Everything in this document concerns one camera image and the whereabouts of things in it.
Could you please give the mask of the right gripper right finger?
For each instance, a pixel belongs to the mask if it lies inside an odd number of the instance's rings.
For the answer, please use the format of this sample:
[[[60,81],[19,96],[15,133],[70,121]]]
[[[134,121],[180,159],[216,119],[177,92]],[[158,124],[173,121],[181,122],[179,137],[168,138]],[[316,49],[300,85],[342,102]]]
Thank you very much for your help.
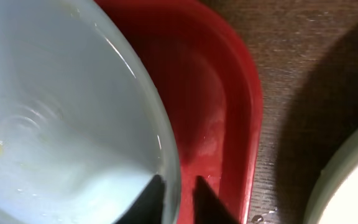
[[[202,176],[196,177],[193,213],[195,224],[239,224]]]

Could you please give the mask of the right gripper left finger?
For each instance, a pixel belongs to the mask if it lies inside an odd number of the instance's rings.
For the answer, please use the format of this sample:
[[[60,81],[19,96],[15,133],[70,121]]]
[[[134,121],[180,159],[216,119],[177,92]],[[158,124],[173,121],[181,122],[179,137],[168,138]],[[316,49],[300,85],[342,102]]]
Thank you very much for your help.
[[[116,224],[161,224],[165,182],[160,175],[154,175],[132,207]]]

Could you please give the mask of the light blue plate top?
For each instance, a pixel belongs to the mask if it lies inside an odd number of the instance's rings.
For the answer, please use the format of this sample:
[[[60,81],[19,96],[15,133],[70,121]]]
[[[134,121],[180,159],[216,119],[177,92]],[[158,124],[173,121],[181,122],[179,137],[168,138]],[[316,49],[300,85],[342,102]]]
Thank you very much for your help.
[[[180,163],[147,70],[93,1],[0,1],[0,223],[117,223]]]

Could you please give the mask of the white cream plate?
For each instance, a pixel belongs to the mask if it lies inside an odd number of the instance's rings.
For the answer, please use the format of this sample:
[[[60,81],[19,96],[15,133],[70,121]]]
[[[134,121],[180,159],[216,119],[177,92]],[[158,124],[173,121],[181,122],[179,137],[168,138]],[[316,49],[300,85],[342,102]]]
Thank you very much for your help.
[[[321,171],[308,200],[305,224],[358,224],[358,130]]]

